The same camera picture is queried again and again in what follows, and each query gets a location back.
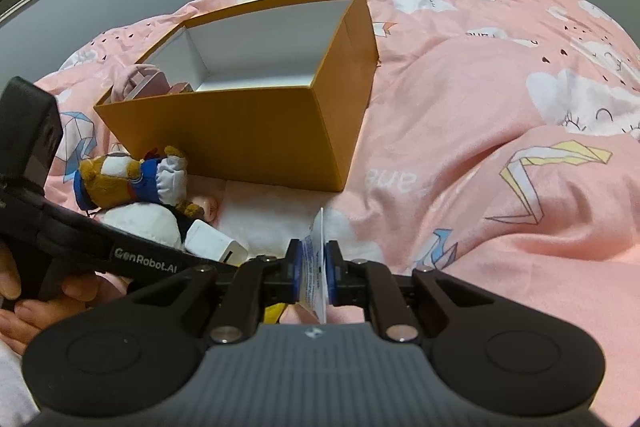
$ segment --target plush teddy bear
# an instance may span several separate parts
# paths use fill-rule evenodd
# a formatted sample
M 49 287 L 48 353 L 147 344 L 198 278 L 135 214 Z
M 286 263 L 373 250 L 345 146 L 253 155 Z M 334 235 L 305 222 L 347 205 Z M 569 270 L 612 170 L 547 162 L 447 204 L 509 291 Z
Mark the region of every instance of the plush teddy bear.
M 184 154 L 170 146 L 164 156 L 150 153 L 140 161 L 123 152 L 82 160 L 74 176 L 76 203 L 88 212 L 148 201 L 201 218 L 203 208 L 187 200 L 186 168 Z

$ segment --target paper tag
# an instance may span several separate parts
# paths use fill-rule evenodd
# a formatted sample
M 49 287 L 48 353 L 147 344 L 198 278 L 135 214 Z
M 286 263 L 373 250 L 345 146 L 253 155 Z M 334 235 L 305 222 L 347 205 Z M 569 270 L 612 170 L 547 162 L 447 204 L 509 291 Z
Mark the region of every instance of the paper tag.
M 320 209 L 311 233 L 302 240 L 302 270 L 300 273 L 300 305 L 326 324 L 326 266 L 324 263 L 324 208 Z

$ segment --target pink bedsheet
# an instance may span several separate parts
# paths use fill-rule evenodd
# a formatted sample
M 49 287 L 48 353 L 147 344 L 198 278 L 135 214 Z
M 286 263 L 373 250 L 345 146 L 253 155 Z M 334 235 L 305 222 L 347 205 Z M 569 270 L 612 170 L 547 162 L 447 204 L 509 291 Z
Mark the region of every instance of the pink bedsheet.
M 78 160 L 119 147 L 92 111 L 119 71 L 177 22 L 245 1 L 195 0 L 109 30 L 41 80 L 66 132 L 47 197 L 76 208 Z M 429 264 L 579 325 L 607 357 L 593 408 L 629 425 L 640 415 L 640 50 L 584 0 L 369 6 L 381 66 L 344 192 L 202 178 L 192 192 L 218 200 L 215 225 L 253 254 L 284 253 L 324 205 L 348 259 L 396 273 Z

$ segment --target open cardboard box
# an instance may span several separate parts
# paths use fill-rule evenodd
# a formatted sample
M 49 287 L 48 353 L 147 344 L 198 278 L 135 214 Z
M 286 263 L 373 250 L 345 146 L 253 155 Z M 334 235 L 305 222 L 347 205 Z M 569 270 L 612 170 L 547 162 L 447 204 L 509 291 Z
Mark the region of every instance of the open cardboard box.
M 194 92 L 97 114 L 134 157 L 166 145 L 200 176 L 344 188 L 378 50 L 366 0 L 257 0 L 189 19 L 137 63 Z

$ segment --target human hand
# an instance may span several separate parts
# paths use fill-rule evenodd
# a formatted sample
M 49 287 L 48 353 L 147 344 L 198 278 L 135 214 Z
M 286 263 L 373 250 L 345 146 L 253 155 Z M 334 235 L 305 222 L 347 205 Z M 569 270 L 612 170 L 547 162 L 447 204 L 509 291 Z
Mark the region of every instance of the human hand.
M 122 295 L 107 279 L 94 273 L 69 276 L 63 280 L 62 296 L 41 302 L 22 300 L 14 312 L 0 310 L 0 339 L 18 355 L 41 330 L 76 315 L 87 306 Z M 20 296 L 20 276 L 9 249 L 0 241 L 0 295 L 14 300 Z

